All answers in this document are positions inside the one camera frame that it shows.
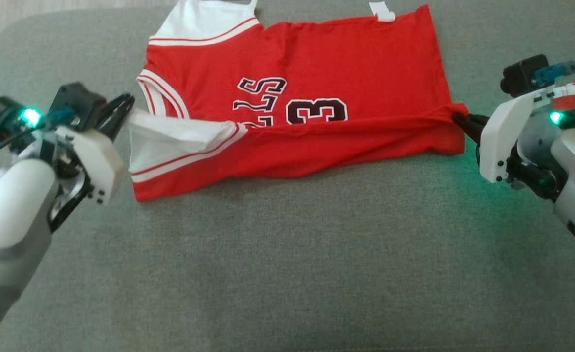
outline black number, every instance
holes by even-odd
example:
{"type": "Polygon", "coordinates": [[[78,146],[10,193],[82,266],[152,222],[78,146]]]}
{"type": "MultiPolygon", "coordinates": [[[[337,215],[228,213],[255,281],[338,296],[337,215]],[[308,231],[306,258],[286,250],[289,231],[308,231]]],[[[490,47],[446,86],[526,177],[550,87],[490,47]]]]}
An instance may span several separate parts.
{"type": "Polygon", "coordinates": [[[272,116],[259,116],[257,120],[259,121],[259,124],[254,122],[242,122],[242,124],[251,127],[270,127],[274,125],[274,117],[272,116]]]}
{"type": "Polygon", "coordinates": [[[236,100],[233,102],[233,110],[247,108],[251,109],[252,111],[264,111],[269,113],[272,112],[272,109],[274,109],[274,104],[277,102],[277,97],[274,95],[263,95],[261,97],[261,101],[265,102],[265,104],[253,105],[249,102],[245,102],[244,100],[236,100]]]}
{"type": "Polygon", "coordinates": [[[265,93],[281,94],[287,84],[283,78],[279,77],[262,78],[258,82],[244,77],[240,80],[238,88],[250,94],[259,94],[262,90],[264,90],[265,93]]]}
{"type": "Polygon", "coordinates": [[[308,118],[321,118],[323,109],[332,109],[326,116],[326,121],[344,121],[348,119],[346,104],[337,98],[322,98],[316,100],[294,99],[286,105],[286,119],[290,125],[306,123],[308,118]],[[307,117],[301,117],[299,112],[307,111],[307,117]]]}

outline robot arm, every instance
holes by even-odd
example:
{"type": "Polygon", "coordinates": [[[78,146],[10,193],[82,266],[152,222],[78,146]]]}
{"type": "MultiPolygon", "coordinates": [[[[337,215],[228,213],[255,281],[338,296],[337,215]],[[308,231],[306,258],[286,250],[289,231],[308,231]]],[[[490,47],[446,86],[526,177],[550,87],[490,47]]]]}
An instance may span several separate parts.
{"type": "Polygon", "coordinates": [[[491,183],[529,187],[554,203],[555,214],[575,236],[575,109],[555,111],[553,101],[575,95],[575,84],[555,80],[575,73],[575,63],[549,66],[544,55],[507,67],[501,87],[512,100],[494,114],[455,116],[477,143],[480,174],[491,183]]]}
{"type": "Polygon", "coordinates": [[[77,205],[115,196],[125,167],[113,140],[133,102],[106,104],[79,83],[62,86],[46,116],[0,98],[1,145],[19,154],[0,170],[0,323],[77,205]]]}

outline white stripe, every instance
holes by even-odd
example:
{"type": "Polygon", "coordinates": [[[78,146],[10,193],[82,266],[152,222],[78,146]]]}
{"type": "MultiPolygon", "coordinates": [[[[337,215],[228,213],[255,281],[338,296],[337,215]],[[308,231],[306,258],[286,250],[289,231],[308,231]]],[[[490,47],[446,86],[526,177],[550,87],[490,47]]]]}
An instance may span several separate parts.
{"type": "Polygon", "coordinates": [[[209,39],[209,40],[176,40],[175,38],[163,38],[157,36],[151,36],[149,38],[149,45],[154,46],[205,46],[205,45],[212,45],[220,42],[224,42],[225,40],[229,40],[234,36],[244,32],[247,29],[251,29],[254,26],[259,24],[258,20],[252,20],[250,22],[244,23],[243,25],[237,27],[233,31],[223,34],[217,38],[209,39]]]}
{"type": "Polygon", "coordinates": [[[153,86],[147,86],[147,91],[153,99],[153,106],[155,107],[155,113],[160,116],[166,116],[166,105],[164,104],[164,96],[159,93],[157,89],[153,86]]]}
{"type": "Polygon", "coordinates": [[[190,118],[190,114],[187,111],[187,107],[185,106],[183,99],[181,99],[181,96],[177,93],[175,89],[173,89],[173,87],[171,87],[171,85],[166,83],[166,81],[164,81],[160,76],[157,76],[155,73],[149,71],[148,69],[143,69],[142,72],[140,72],[140,76],[147,76],[154,82],[157,82],[159,83],[159,85],[164,87],[164,89],[167,92],[164,91],[159,85],[154,85],[153,82],[151,82],[151,80],[146,80],[144,77],[137,78],[138,81],[145,82],[148,85],[154,87],[156,90],[160,91],[160,93],[162,93],[164,98],[167,98],[169,102],[172,103],[172,106],[175,108],[175,110],[177,110],[177,116],[179,118],[190,118]]]}
{"type": "Polygon", "coordinates": [[[227,142],[225,142],[223,145],[220,146],[220,148],[214,150],[213,152],[207,153],[207,154],[197,154],[194,156],[190,156],[189,158],[184,158],[184,159],[181,159],[179,161],[169,163],[167,165],[164,165],[164,166],[159,167],[157,169],[151,170],[149,172],[145,172],[143,174],[139,174],[139,175],[135,175],[135,176],[131,175],[131,181],[133,181],[133,182],[144,182],[147,180],[151,180],[151,178],[155,178],[157,176],[167,174],[167,173],[174,171],[176,169],[180,169],[180,168],[184,167],[185,165],[190,165],[191,163],[195,163],[195,162],[198,162],[200,160],[212,158],[212,157],[220,154],[221,152],[223,152],[223,150],[229,148],[233,143],[240,140],[246,134],[246,132],[248,132],[246,126],[244,126],[243,124],[240,123],[238,133],[236,133],[234,136],[231,136],[231,138],[229,138],[229,140],[227,140],[227,142]]]}
{"type": "Polygon", "coordinates": [[[142,93],[144,93],[144,98],[146,99],[146,107],[149,109],[149,113],[155,114],[155,110],[153,110],[153,105],[151,104],[151,96],[149,95],[148,86],[146,83],[140,82],[140,80],[138,80],[138,84],[140,85],[142,93]]]}

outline gray fabric surface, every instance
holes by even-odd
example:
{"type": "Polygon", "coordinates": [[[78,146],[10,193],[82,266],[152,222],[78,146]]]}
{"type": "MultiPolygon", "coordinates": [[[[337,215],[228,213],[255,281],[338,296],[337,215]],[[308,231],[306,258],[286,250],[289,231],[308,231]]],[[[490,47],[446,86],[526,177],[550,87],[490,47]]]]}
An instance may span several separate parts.
{"type": "MultiPolygon", "coordinates": [[[[453,98],[476,113],[508,98],[505,66],[575,59],[575,0],[428,3],[453,98]]],[[[81,81],[145,107],[134,78],[168,11],[19,22],[0,35],[0,95],[46,109],[81,81]]],[[[367,14],[366,0],[259,3],[266,26],[367,14]]],[[[126,133],[117,146],[127,158],[126,133]]],[[[473,148],[146,204],[127,179],[55,234],[0,327],[4,352],[312,350],[575,352],[575,240],[528,190],[483,181],[473,148]]]]}

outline jersey tag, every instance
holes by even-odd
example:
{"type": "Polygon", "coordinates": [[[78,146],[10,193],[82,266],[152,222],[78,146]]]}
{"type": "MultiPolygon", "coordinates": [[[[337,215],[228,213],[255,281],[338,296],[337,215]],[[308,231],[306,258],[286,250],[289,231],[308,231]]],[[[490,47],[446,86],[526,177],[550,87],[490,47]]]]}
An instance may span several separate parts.
{"type": "Polygon", "coordinates": [[[371,2],[372,14],[379,18],[380,22],[394,22],[397,16],[388,9],[385,2],[371,2]]]}

